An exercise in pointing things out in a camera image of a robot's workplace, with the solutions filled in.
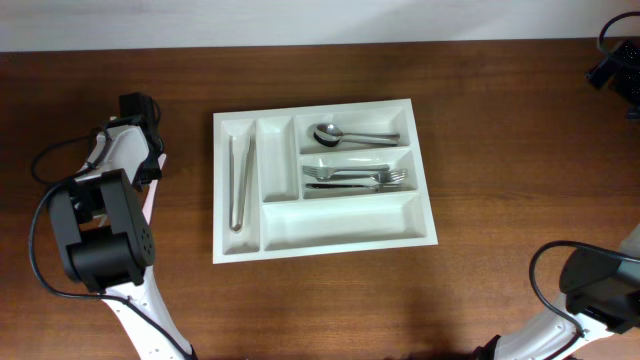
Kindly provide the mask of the long metal tongs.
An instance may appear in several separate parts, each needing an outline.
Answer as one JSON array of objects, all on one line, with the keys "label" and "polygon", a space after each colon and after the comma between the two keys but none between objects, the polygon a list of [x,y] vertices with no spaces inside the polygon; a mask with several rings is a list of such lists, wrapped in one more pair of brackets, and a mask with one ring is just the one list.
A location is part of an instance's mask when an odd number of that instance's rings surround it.
[{"label": "long metal tongs", "polygon": [[229,141],[230,163],[230,221],[229,227],[239,233],[243,228],[249,172],[251,169],[251,154],[253,137],[247,138],[247,144],[240,155],[235,154],[234,138]]}]

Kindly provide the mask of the metal fork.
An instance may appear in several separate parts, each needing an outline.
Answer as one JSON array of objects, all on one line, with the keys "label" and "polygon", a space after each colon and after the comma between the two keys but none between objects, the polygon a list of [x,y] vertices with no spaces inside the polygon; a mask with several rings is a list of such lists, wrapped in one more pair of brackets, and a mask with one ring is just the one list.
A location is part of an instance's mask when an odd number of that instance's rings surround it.
[{"label": "metal fork", "polygon": [[301,166],[304,175],[314,177],[318,180],[326,180],[331,176],[342,172],[380,172],[390,169],[388,165],[354,166],[354,167],[316,167],[309,165]]},{"label": "metal fork", "polygon": [[383,191],[391,191],[391,190],[401,190],[404,188],[402,184],[375,184],[375,185],[365,185],[365,184],[329,184],[329,183],[306,183],[305,188],[314,189],[314,190],[323,190],[323,189],[363,189],[372,192],[383,192]]},{"label": "metal fork", "polygon": [[340,175],[334,174],[329,177],[317,177],[320,182],[342,181],[342,180],[356,180],[356,179],[368,179],[373,180],[376,183],[394,183],[404,180],[409,174],[407,169],[397,169],[391,171],[375,172],[372,174],[353,174],[353,175]]}]

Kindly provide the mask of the large metal spoon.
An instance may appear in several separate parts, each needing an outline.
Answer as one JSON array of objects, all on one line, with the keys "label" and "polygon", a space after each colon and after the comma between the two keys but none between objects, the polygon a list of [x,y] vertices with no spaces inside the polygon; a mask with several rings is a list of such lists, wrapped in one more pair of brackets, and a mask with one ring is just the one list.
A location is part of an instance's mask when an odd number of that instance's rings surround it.
[{"label": "large metal spoon", "polygon": [[375,138],[366,138],[359,136],[346,136],[342,140],[331,140],[326,138],[321,138],[319,135],[313,133],[313,138],[323,146],[326,147],[338,147],[343,143],[357,144],[357,145],[372,145],[372,146],[398,146],[399,140],[385,140],[385,139],[375,139]]},{"label": "large metal spoon", "polygon": [[332,123],[317,124],[314,128],[314,133],[316,135],[319,135],[321,138],[326,138],[331,140],[342,140],[346,136],[359,136],[359,137],[385,139],[385,140],[398,140],[400,138],[399,133],[366,134],[366,133],[343,132],[338,128],[337,125]]}]

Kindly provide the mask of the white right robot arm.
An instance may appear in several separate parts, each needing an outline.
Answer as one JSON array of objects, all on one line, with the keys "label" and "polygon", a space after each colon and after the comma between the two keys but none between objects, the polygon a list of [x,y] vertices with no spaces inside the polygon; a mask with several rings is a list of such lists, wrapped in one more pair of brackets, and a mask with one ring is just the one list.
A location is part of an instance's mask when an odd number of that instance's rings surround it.
[{"label": "white right robot arm", "polygon": [[[539,288],[536,266],[554,248],[571,248],[560,277],[560,294],[548,300]],[[472,359],[571,359],[589,343],[639,326],[639,229],[618,250],[569,241],[552,241],[532,256],[531,288],[544,310],[509,335],[497,335]]]}]

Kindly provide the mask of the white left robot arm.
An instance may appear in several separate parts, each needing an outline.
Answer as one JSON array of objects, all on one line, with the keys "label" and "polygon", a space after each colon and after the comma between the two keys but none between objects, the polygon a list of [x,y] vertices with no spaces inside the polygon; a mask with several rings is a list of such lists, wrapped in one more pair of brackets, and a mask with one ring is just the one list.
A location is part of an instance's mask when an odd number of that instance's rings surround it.
[{"label": "white left robot arm", "polygon": [[150,222],[166,154],[159,105],[140,92],[120,96],[119,113],[94,129],[81,169],[47,190],[35,212],[49,215],[64,273],[83,293],[54,288],[36,259],[37,225],[29,227],[32,271],[49,293],[98,300],[117,317],[142,359],[193,359],[157,287]]}]

